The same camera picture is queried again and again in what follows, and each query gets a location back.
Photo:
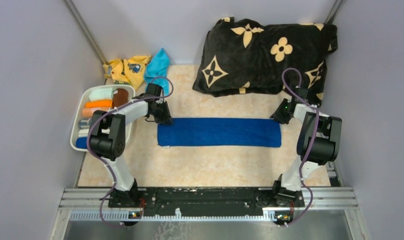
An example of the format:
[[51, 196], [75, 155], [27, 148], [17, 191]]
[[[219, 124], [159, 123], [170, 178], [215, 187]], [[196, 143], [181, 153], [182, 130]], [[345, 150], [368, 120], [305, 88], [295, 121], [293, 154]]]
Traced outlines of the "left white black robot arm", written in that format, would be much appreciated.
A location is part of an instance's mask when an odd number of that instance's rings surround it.
[[150, 83], [143, 94], [126, 104], [110, 111], [97, 110], [92, 116], [87, 149], [105, 164], [112, 176], [113, 189], [109, 196], [128, 207], [138, 204], [140, 194], [136, 179], [128, 170], [123, 154], [126, 127], [142, 117], [153, 117], [154, 122], [159, 125], [172, 125], [166, 97], [160, 85]]

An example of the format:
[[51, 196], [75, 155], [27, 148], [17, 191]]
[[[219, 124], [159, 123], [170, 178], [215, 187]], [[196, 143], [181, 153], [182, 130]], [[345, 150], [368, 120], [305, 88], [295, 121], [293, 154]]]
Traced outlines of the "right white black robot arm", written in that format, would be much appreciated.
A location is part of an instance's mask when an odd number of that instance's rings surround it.
[[296, 146], [297, 157], [273, 184], [271, 199], [277, 206], [297, 200], [301, 194], [301, 181], [320, 166], [335, 161], [339, 153], [342, 119], [309, 105], [307, 93], [305, 88], [296, 88], [292, 98], [284, 99], [271, 115], [271, 119], [280, 124], [288, 124], [291, 119], [302, 123]]

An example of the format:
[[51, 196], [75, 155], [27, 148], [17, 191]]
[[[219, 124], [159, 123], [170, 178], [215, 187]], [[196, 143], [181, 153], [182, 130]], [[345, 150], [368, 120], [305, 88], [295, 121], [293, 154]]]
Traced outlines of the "brown towel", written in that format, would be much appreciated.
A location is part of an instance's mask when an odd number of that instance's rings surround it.
[[128, 102], [129, 92], [123, 88], [112, 91], [112, 108], [118, 108]]

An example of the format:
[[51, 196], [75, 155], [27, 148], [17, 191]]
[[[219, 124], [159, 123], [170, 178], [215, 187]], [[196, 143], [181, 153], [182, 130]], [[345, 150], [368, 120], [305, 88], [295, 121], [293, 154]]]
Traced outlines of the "dark blue towel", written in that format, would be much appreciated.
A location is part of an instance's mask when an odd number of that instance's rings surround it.
[[279, 148], [280, 124], [265, 118], [183, 117], [172, 125], [159, 125], [162, 147], [244, 146]]

